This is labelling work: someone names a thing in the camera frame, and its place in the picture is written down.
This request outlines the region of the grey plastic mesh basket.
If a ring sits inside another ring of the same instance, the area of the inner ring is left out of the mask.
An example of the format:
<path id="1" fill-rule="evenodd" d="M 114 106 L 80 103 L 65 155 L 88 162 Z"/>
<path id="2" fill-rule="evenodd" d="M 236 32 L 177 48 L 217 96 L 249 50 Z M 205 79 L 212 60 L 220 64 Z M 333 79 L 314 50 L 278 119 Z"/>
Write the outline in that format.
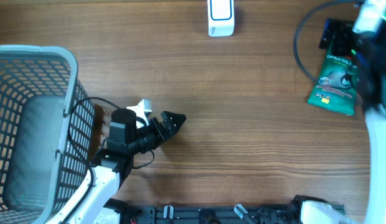
<path id="1" fill-rule="evenodd" d="M 95 109 L 61 47 L 0 45 L 0 223 L 45 223 L 87 173 Z"/>

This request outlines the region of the green 3M gloves packet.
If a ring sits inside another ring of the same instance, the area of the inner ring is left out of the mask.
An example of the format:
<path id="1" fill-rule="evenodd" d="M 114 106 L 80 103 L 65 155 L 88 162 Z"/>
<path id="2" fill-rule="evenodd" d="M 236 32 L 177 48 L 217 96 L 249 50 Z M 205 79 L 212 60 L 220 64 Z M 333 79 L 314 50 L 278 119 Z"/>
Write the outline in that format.
<path id="1" fill-rule="evenodd" d="M 358 69 L 349 56 L 337 56 L 329 47 L 308 104 L 348 116 L 355 115 Z"/>

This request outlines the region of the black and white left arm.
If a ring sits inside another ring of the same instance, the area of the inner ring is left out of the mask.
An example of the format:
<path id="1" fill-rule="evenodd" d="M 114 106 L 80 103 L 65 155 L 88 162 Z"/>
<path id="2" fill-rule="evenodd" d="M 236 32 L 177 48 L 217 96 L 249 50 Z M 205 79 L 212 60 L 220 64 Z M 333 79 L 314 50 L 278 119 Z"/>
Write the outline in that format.
<path id="1" fill-rule="evenodd" d="M 134 211 L 113 196 L 135 168 L 134 156 L 154 152 L 186 121 L 184 114 L 169 111 L 161 117 L 138 127 L 135 111 L 112 112 L 106 148 L 95 154 L 84 181 L 49 223 L 135 223 Z"/>

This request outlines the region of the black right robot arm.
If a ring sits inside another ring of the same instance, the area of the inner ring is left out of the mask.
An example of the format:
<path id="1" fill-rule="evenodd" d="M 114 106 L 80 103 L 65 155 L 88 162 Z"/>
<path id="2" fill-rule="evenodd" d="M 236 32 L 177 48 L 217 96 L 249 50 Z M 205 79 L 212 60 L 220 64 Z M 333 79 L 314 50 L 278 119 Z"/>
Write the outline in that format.
<path id="1" fill-rule="evenodd" d="M 359 68 L 370 141 L 370 188 L 365 223 L 386 223 L 386 15 L 357 19 L 353 29 L 354 60 Z"/>

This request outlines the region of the white barcode scanner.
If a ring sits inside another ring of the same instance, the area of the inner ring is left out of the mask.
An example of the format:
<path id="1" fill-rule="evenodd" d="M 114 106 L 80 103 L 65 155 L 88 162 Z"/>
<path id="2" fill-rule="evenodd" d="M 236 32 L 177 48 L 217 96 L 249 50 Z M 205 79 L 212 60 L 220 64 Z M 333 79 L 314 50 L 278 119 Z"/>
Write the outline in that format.
<path id="1" fill-rule="evenodd" d="M 207 0 L 208 35 L 228 37 L 234 33 L 234 0 Z"/>

